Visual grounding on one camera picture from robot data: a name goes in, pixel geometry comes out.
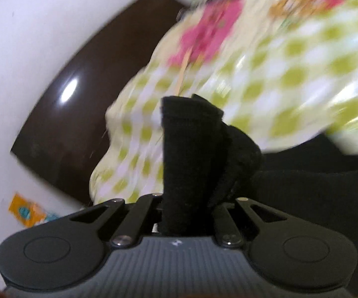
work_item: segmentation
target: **ribbed gray surface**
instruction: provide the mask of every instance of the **ribbed gray surface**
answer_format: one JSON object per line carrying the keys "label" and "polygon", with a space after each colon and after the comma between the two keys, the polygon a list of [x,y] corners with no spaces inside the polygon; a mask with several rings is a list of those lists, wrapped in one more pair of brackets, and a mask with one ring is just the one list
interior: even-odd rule
{"label": "ribbed gray surface", "polygon": [[132,249],[116,250],[92,278],[71,289],[25,293],[15,298],[171,298],[189,294],[252,298],[348,298],[340,289],[318,295],[285,291],[261,278],[240,251],[216,246],[211,238],[144,238]]}

